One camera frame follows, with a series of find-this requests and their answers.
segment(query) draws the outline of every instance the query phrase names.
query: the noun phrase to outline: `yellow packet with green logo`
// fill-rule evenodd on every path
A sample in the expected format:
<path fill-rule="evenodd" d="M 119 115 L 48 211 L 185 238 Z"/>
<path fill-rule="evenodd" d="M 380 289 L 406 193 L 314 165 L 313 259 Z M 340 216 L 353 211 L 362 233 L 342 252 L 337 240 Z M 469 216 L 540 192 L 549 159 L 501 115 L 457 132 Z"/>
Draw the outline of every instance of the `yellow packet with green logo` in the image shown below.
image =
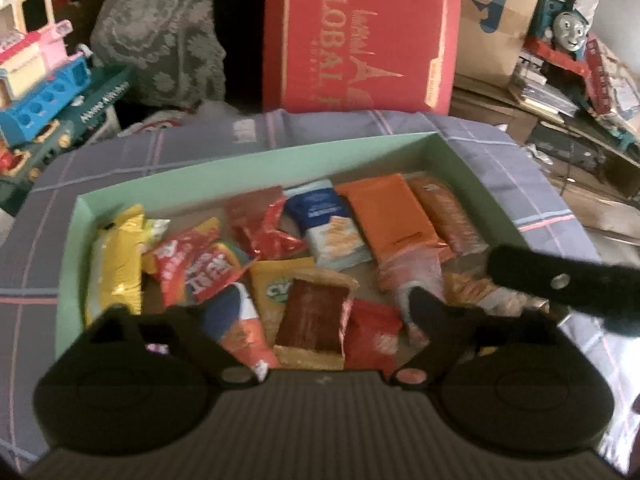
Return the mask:
<path fill-rule="evenodd" d="M 276 341 L 294 273 L 313 266 L 314 259 L 310 256 L 295 260 L 258 261 L 249 268 L 254 303 L 267 345 L 273 346 Z"/>
<path fill-rule="evenodd" d="M 87 325 L 114 303 L 123 303 L 133 314 L 140 314 L 144 222 L 144 210 L 137 204 L 118 215 L 106 229 L 98 231 L 92 247 L 84 305 Z"/>

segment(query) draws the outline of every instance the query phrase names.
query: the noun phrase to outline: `gold stripe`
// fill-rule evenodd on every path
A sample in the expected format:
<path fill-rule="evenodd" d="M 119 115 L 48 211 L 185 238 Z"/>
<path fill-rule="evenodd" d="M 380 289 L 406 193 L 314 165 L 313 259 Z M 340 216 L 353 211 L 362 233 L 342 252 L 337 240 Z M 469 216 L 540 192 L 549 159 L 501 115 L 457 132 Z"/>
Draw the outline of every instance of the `gold stripe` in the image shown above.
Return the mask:
<path fill-rule="evenodd" d="M 287 56 L 289 53 L 289 7 L 290 0 L 284 0 L 282 13 L 282 84 L 280 85 L 280 104 L 284 102 L 287 90 Z"/>
<path fill-rule="evenodd" d="M 442 61 L 444 58 L 445 42 L 447 37 L 447 19 L 449 17 L 449 0 L 443 0 L 442 22 L 440 23 L 440 41 L 438 42 L 438 57 L 432 59 L 429 64 L 429 76 L 427 78 L 427 88 L 424 93 L 424 104 L 429 108 L 438 105 L 440 92 L 438 86 L 442 79 Z"/>

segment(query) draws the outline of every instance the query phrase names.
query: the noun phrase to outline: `snack package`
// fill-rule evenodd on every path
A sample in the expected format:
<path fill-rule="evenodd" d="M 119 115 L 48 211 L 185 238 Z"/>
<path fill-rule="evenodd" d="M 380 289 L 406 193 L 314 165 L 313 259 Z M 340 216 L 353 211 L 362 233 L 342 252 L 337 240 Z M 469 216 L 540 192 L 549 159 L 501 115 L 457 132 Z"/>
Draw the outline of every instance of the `snack package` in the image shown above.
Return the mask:
<path fill-rule="evenodd" d="M 283 368 L 344 368 L 344 332 L 357 286 L 353 278 L 329 269 L 293 275 L 273 347 Z"/>
<path fill-rule="evenodd" d="M 101 229 L 91 254 L 84 317 L 87 325 L 113 303 L 127 305 L 133 314 L 142 310 L 140 279 L 144 210 L 140 204 Z"/>
<path fill-rule="evenodd" d="M 447 304 L 477 305 L 492 316 L 517 317 L 525 306 L 548 310 L 548 301 L 495 285 L 488 278 L 475 280 L 466 274 L 443 274 Z"/>
<path fill-rule="evenodd" d="M 353 300 L 344 335 L 345 370 L 382 370 L 389 378 L 396 369 L 401 328 L 397 308 L 358 298 Z"/>
<path fill-rule="evenodd" d="M 278 229 L 286 201 L 282 186 L 226 200 L 226 217 L 242 250 L 261 260 L 281 260 L 306 249 L 302 240 Z"/>
<path fill-rule="evenodd" d="M 446 248 L 401 174 L 364 178 L 335 190 L 351 204 L 378 263 L 408 246 Z M 443 254 L 442 260 L 450 256 Z"/>
<path fill-rule="evenodd" d="M 142 225 L 142 234 L 143 234 L 143 243 L 142 243 L 142 253 L 146 253 L 153 249 L 162 237 L 164 233 L 169 228 L 170 220 L 164 219 L 153 219 L 147 218 L 145 219 L 144 224 Z"/>
<path fill-rule="evenodd" d="M 199 304 L 236 282 L 252 260 L 232 243 L 217 241 L 194 254 L 185 270 L 184 289 L 189 304 Z"/>
<path fill-rule="evenodd" d="M 267 346 L 254 302 L 242 283 L 233 283 L 204 305 L 201 328 L 207 336 L 251 368 L 263 381 L 270 368 L 280 366 Z"/>
<path fill-rule="evenodd" d="M 164 306 L 184 304 L 185 271 L 193 257 L 220 235 L 220 222 L 212 217 L 164 240 L 142 257 L 142 270 L 159 283 Z"/>
<path fill-rule="evenodd" d="M 411 319 L 409 293 L 414 286 L 420 286 L 444 300 L 439 252 L 438 248 L 423 244 L 409 246 L 383 260 L 378 267 L 378 285 L 381 290 L 393 291 L 409 342 L 415 348 L 424 348 L 429 339 Z"/>
<path fill-rule="evenodd" d="M 487 245 L 446 184 L 432 176 L 410 176 L 406 182 L 438 235 L 457 256 L 486 249 Z"/>
<path fill-rule="evenodd" d="M 249 269 L 254 286 L 255 306 L 260 314 L 267 345 L 273 346 L 289 298 L 293 274 L 314 266 L 314 259 L 298 258 L 279 262 L 255 262 Z"/>
<path fill-rule="evenodd" d="M 318 267 L 343 270 L 371 260 L 344 201 L 330 180 L 287 189 L 285 211 L 305 235 Z"/>

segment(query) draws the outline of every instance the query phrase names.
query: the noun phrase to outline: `pink transparent wrapper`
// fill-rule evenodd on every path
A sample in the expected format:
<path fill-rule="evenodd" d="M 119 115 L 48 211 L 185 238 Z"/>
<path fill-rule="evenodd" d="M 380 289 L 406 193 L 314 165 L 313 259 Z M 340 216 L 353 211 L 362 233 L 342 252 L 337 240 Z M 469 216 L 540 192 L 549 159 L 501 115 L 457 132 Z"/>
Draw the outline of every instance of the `pink transparent wrapper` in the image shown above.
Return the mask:
<path fill-rule="evenodd" d="M 440 251 L 439 248 L 424 245 L 411 246 L 381 262 L 378 267 L 378 285 L 380 289 L 394 293 L 396 305 L 407 327 L 409 342 L 416 348 L 424 348 L 429 339 L 411 320 L 409 293 L 415 286 L 420 286 L 444 301 Z"/>

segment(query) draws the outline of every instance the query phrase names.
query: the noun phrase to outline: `blue toy block with holes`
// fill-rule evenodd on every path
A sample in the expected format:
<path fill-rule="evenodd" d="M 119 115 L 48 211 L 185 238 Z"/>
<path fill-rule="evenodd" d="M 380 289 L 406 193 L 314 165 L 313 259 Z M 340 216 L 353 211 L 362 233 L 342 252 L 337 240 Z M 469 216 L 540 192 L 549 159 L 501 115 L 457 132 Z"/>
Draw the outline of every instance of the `blue toy block with holes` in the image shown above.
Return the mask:
<path fill-rule="evenodd" d="M 23 99 L 0 110 L 0 134 L 9 147 L 30 142 L 90 82 L 84 56 L 60 67 Z"/>

